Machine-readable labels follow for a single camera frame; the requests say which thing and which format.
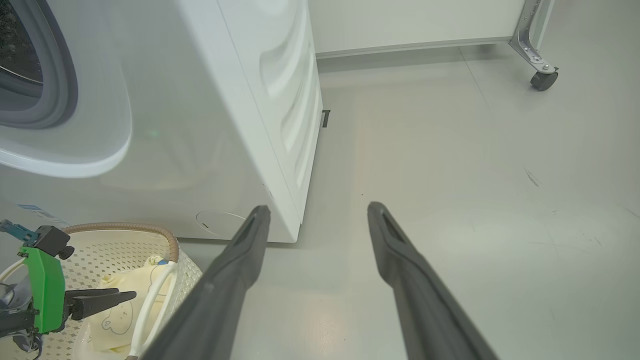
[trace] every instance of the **washing machine door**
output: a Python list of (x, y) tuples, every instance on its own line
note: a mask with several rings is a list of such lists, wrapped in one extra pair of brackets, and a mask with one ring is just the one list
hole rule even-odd
[(0, 163), (56, 177), (124, 157), (131, 109), (95, 0), (0, 0)]

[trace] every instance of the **robotic arm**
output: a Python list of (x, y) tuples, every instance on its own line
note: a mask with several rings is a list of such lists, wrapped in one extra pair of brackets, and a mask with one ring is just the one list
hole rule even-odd
[(30, 231), (3, 220), (0, 233), (23, 242), (18, 256), (29, 270), (17, 284), (0, 282), (0, 338), (12, 337), (25, 352), (37, 350), (39, 357), (42, 334), (62, 331), (69, 317), (81, 320), (136, 297), (135, 291), (118, 289), (65, 290), (59, 259), (68, 259), (74, 248), (67, 245), (70, 236), (56, 227)]

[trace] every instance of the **blue connector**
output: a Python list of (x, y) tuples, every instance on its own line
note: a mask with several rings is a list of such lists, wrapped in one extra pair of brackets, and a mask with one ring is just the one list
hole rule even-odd
[(31, 231), (22, 225), (14, 225), (9, 220), (2, 220), (0, 222), (0, 233), (9, 233), (9, 235), (14, 238), (24, 241), (24, 246), (27, 247), (33, 247), (36, 241), (38, 241), (38, 233)]

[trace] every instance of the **caster wheel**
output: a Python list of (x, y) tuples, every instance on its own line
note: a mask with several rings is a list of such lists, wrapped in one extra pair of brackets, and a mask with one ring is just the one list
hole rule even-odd
[(557, 78), (557, 72), (551, 74), (543, 74), (541, 72), (537, 72), (535, 75), (533, 75), (533, 78), (531, 78), (531, 85), (533, 85), (534, 88), (540, 91), (545, 91), (556, 82)]

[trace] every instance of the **metal cart leg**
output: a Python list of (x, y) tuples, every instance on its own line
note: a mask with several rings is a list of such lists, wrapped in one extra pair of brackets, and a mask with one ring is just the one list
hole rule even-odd
[(525, 0), (524, 8), (520, 20), (518, 20), (518, 26), (513, 34), (513, 38), (509, 42), (509, 45), (515, 51), (520, 54), (529, 65), (536, 69), (537, 73), (531, 79), (531, 85), (540, 91), (544, 91), (551, 87), (556, 82), (558, 77), (557, 67), (552, 67), (547, 63), (538, 50), (536, 50), (531, 44), (531, 25), (533, 24), (533, 18), (538, 12), (540, 2), (542, 0)]

